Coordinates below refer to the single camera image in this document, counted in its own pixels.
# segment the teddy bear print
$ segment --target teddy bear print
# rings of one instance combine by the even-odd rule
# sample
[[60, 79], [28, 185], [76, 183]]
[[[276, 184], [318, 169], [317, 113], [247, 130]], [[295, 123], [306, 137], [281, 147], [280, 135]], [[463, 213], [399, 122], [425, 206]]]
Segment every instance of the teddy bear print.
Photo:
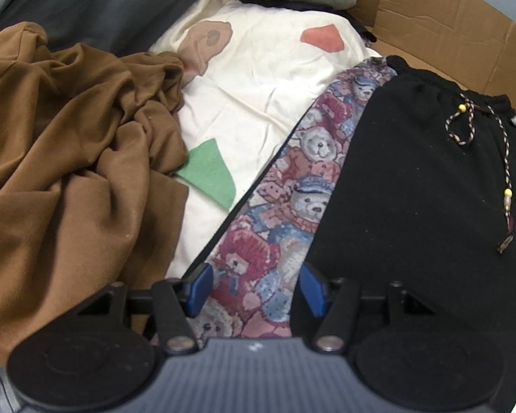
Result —
[[344, 135], [344, 138], [349, 138], [355, 131], [355, 120], [353, 118], [346, 119], [339, 127], [339, 130]]
[[285, 156], [277, 160], [275, 167], [283, 169], [277, 181], [283, 180], [285, 189], [287, 183], [290, 184], [289, 180], [297, 180], [311, 172], [311, 162], [300, 147], [290, 147]]
[[312, 107], [302, 117], [300, 123], [298, 123], [298, 127], [300, 129], [309, 129], [320, 123], [322, 119], [323, 115], [321, 114], [321, 111], [316, 107]]
[[262, 182], [257, 186], [256, 191], [270, 203], [286, 202], [289, 198], [287, 191], [275, 182]]
[[238, 316], [232, 317], [214, 298], [208, 298], [196, 318], [187, 319], [195, 336], [204, 344], [212, 337], [232, 337], [239, 335], [243, 323]]
[[178, 48], [185, 67], [182, 86], [205, 74], [210, 59], [226, 48], [232, 35], [227, 22], [205, 20], [191, 26]]
[[264, 212], [271, 210], [272, 207], [272, 203], [266, 202], [261, 205], [253, 206], [245, 211], [245, 216], [252, 222], [252, 230], [254, 232], [263, 233], [269, 230], [270, 227], [264, 223]]
[[304, 231], [297, 228], [291, 222], [284, 222], [270, 230], [268, 242], [272, 244], [280, 244], [282, 240], [288, 237], [296, 239], [299, 242], [311, 243], [311, 241], [314, 238], [314, 235], [308, 231]]
[[350, 84], [350, 82], [352, 82], [353, 77], [353, 74], [345, 78], [340, 76], [340, 78], [342, 79], [335, 81], [331, 88], [328, 90], [328, 92], [331, 93], [339, 101], [346, 103], [348, 98], [352, 96], [352, 85]]
[[300, 147], [311, 161], [333, 161], [341, 150], [329, 131], [324, 127], [298, 131]]
[[236, 295], [240, 283], [261, 277], [278, 258], [278, 247], [251, 230], [237, 229], [226, 232], [212, 261], [223, 279], [231, 281], [229, 292]]
[[336, 182], [341, 172], [340, 165], [334, 161], [319, 161], [311, 167], [311, 172], [321, 176], [330, 182]]
[[299, 218], [319, 223], [329, 203], [329, 198], [329, 194], [295, 191], [290, 196], [290, 206]]
[[329, 115], [329, 118], [336, 124], [343, 123], [344, 120], [352, 116], [351, 104], [345, 104], [331, 93], [324, 93], [318, 100], [318, 106]]
[[258, 310], [246, 323], [241, 337], [257, 339], [259, 337], [290, 337], [288, 324], [271, 324]]
[[285, 237], [281, 240], [281, 256], [277, 263], [277, 271], [280, 279], [279, 285], [283, 289], [294, 291], [298, 273], [306, 259], [308, 250], [310, 249], [310, 242], [302, 242], [295, 237]]
[[[292, 292], [280, 284], [281, 275], [277, 269], [266, 274], [256, 284], [254, 291], [249, 292], [243, 299], [245, 308], [259, 308], [263, 318], [272, 322], [288, 321]], [[269, 328], [259, 331], [259, 334], [268, 332]]]
[[378, 83], [376, 80], [369, 77], [356, 76], [352, 83], [356, 102], [360, 105], [366, 105], [377, 87]]
[[286, 151], [284, 152], [285, 153], [281, 157], [277, 158], [275, 163], [267, 170], [266, 175], [264, 176], [265, 182], [277, 182], [282, 179], [283, 172], [286, 171], [289, 166], [287, 160], [285, 160], [287, 153]]

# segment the waistband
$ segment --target waistband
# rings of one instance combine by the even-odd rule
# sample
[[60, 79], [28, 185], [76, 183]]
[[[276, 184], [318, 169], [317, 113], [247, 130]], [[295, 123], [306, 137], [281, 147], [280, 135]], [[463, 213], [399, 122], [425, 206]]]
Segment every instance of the waistband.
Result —
[[472, 90], [462, 90], [455, 82], [444, 79], [432, 71], [412, 68], [405, 59], [399, 56], [388, 56], [386, 61], [388, 66], [392, 68], [398, 76], [405, 74], [413, 75], [427, 84], [434, 85], [447, 93], [455, 95], [455, 103], [457, 104], [463, 102], [460, 96], [462, 93], [480, 107], [490, 106], [501, 118], [512, 118], [516, 115], [516, 111], [512, 108], [512, 103], [506, 95], [487, 96]]

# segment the cardboard box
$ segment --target cardboard box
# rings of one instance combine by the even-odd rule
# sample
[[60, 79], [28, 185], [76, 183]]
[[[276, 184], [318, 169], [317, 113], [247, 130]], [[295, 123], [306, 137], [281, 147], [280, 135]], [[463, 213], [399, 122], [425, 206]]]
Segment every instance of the cardboard box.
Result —
[[350, 12], [397, 54], [516, 109], [516, 23], [483, 0], [358, 0]]

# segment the red patch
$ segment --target red patch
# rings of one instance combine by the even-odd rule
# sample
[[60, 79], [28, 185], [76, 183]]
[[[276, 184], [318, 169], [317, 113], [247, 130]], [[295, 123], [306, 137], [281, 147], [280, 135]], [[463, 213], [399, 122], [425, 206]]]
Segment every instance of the red patch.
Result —
[[313, 45], [328, 53], [344, 51], [344, 41], [334, 24], [309, 28], [300, 36], [302, 43]]

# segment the brown fabric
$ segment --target brown fabric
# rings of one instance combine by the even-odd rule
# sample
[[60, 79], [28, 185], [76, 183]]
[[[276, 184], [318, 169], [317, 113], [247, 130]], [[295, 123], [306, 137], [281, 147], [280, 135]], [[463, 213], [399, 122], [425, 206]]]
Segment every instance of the brown fabric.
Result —
[[0, 366], [23, 338], [115, 280], [163, 278], [187, 197], [175, 54], [50, 53], [0, 33]]

